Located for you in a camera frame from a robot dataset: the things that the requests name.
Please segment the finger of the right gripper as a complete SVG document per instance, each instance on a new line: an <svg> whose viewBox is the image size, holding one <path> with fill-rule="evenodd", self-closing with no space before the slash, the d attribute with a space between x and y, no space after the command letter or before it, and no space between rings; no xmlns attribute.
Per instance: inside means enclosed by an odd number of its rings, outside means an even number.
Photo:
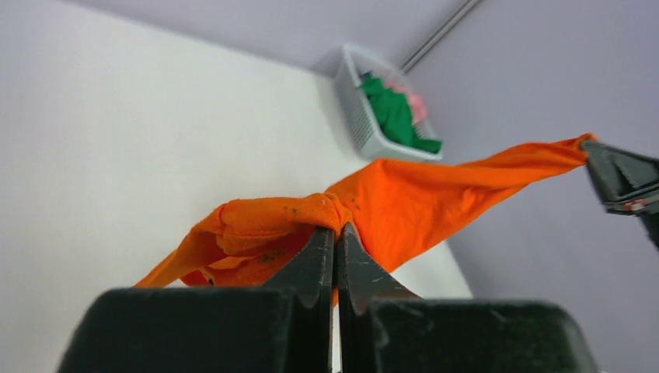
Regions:
<svg viewBox="0 0 659 373"><path fill-rule="evenodd" d="M659 214L642 213L638 215L647 231L649 240L659 249Z"/></svg>
<svg viewBox="0 0 659 373"><path fill-rule="evenodd" d="M658 212L658 159L605 143L586 140L587 170L604 209L609 214Z"/></svg>

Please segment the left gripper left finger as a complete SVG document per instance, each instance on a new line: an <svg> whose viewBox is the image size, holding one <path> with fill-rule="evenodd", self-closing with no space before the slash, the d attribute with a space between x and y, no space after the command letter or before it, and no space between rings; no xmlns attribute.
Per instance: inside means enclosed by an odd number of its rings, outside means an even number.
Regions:
<svg viewBox="0 0 659 373"><path fill-rule="evenodd" d="M259 287L120 288L89 307L61 372L329 372L334 234Z"/></svg>

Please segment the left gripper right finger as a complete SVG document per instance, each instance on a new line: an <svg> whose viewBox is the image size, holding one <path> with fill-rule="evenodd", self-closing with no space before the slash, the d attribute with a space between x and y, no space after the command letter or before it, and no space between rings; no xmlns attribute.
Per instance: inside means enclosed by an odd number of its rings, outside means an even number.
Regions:
<svg viewBox="0 0 659 373"><path fill-rule="evenodd" d="M596 372L563 308L521 300L424 299L365 251L353 225L336 245L344 372Z"/></svg>

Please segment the orange t shirt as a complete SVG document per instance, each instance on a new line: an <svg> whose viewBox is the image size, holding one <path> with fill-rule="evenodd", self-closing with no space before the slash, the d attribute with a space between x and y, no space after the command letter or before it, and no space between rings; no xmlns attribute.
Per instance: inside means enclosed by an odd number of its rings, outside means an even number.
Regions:
<svg viewBox="0 0 659 373"><path fill-rule="evenodd" d="M340 234L346 225L381 267L394 271L529 184L585 165L581 144L588 139L525 143L455 166L378 159L322 193L231 200L192 227L138 286L257 286L315 228Z"/></svg>

